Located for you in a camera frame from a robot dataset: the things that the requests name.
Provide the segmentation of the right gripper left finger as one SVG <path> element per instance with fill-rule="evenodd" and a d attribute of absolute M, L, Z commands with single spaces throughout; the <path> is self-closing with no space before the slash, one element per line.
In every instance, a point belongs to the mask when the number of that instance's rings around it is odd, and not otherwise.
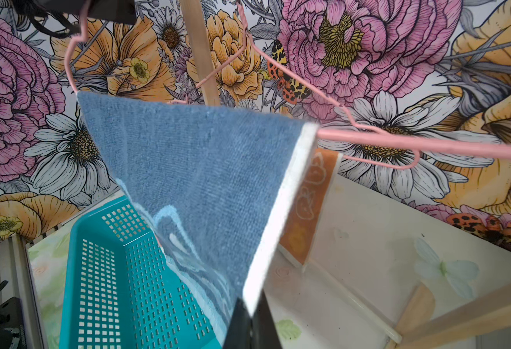
<path fill-rule="evenodd" d="M 238 298 L 222 349 L 251 348 L 251 316 Z"/>

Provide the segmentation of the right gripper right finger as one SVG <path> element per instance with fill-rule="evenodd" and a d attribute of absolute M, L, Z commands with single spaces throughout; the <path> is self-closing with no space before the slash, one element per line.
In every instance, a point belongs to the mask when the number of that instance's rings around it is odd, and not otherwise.
<path fill-rule="evenodd" d="M 261 292 L 258 307 L 252 317 L 252 348 L 282 349 L 265 292 Z"/>

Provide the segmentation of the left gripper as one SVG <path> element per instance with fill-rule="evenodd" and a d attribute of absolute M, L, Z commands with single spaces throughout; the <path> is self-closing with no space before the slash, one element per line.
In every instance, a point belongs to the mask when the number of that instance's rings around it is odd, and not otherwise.
<path fill-rule="evenodd" d="M 136 6 L 132 0 L 21 0 L 13 1 L 15 11 L 38 30 L 51 37 L 70 37 L 81 30 L 72 24 L 65 15 L 86 15 L 93 19 L 133 25 L 136 22 Z M 63 29 L 51 31 L 38 21 L 38 18 L 52 17 Z"/>

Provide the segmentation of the blue towel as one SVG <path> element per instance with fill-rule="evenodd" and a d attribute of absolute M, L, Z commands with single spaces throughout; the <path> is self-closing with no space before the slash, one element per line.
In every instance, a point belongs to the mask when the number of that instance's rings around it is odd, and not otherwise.
<path fill-rule="evenodd" d="M 317 124 L 85 91 L 77 99 L 111 177 L 223 343 L 238 302 L 256 311 Z"/>

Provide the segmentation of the pink hanger with blue towel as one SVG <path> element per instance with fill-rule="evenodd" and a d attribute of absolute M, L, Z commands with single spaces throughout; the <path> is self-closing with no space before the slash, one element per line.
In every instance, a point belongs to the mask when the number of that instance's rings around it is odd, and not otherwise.
<path fill-rule="evenodd" d="M 360 161 L 368 164 L 375 164 L 378 166 L 406 170 L 416 166 L 419 162 L 421 152 L 430 151 L 439 154 L 457 154 L 457 155 L 468 155 L 468 156 L 480 156 L 491 159 L 511 159 L 511 145 L 505 144 L 487 144 L 487 143 L 469 143 L 462 141 L 452 140 L 437 140 L 428 138 L 415 138 L 415 142 L 412 145 L 407 145 L 403 149 L 408 149 L 414 154 L 414 160 L 409 165 L 396 166 L 391 164 L 383 164 L 381 162 L 367 160 L 363 158 L 357 158 L 354 156 L 347 156 L 348 160 Z"/>

